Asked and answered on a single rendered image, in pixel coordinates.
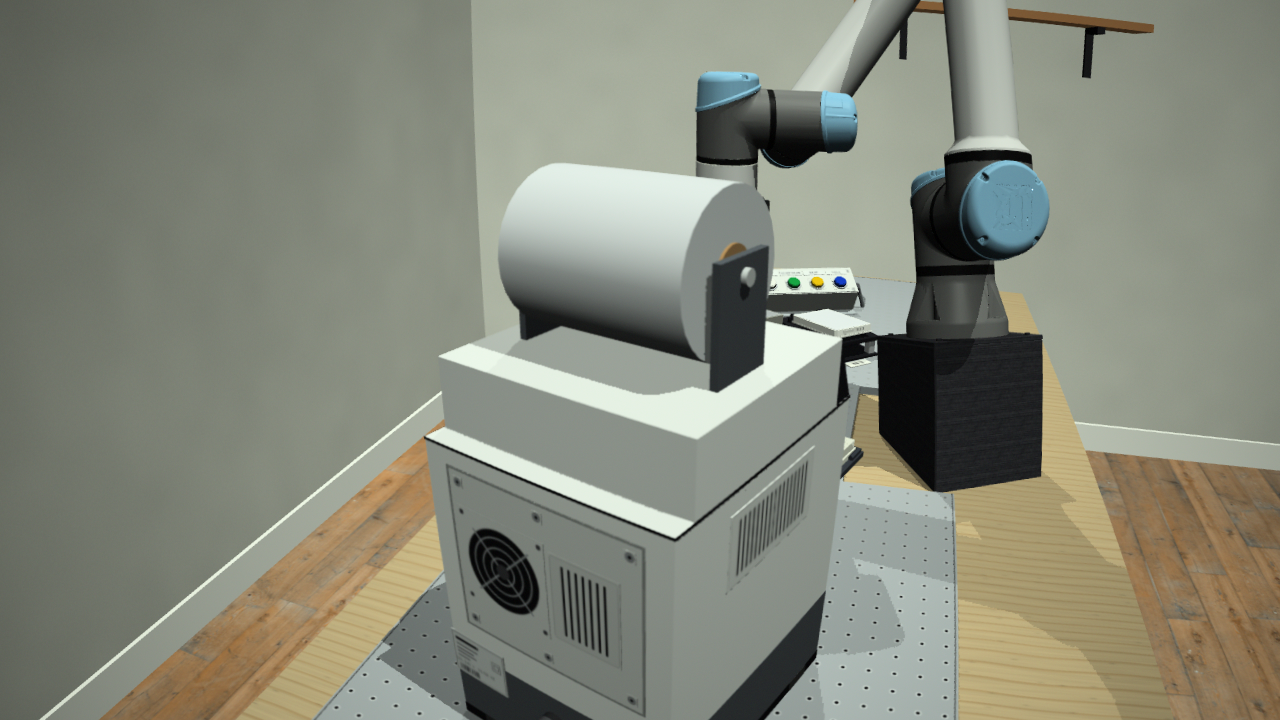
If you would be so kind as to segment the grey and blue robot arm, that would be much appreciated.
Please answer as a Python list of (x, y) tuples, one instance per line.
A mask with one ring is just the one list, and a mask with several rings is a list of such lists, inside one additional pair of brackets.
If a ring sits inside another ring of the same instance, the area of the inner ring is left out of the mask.
[[(852, 95), (920, 1), (856, 0), (791, 90), (762, 88), (754, 73), (701, 74), (696, 177), (756, 190), (758, 149), (780, 168), (849, 152)], [(943, 0), (943, 9), (955, 141), (945, 168), (911, 184), (916, 287), (906, 336), (998, 337), (1009, 318), (995, 261), (1041, 240), (1050, 199), (1019, 138), (1007, 0)]]

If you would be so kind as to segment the white horizontal roll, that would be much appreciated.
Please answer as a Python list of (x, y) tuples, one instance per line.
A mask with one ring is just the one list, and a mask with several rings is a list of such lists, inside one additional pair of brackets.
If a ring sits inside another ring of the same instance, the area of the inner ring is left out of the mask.
[(751, 184), (552, 163), (518, 186), (498, 266), (525, 316), (710, 364), (712, 263), (730, 243), (769, 246)]

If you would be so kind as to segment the grey button panel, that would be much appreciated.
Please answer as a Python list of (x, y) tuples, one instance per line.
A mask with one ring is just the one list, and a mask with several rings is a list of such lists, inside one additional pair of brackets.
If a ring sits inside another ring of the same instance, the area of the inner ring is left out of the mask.
[(865, 297), (850, 268), (774, 269), (767, 310), (785, 316), (817, 309), (858, 315), (852, 310), (858, 296), (864, 307)]

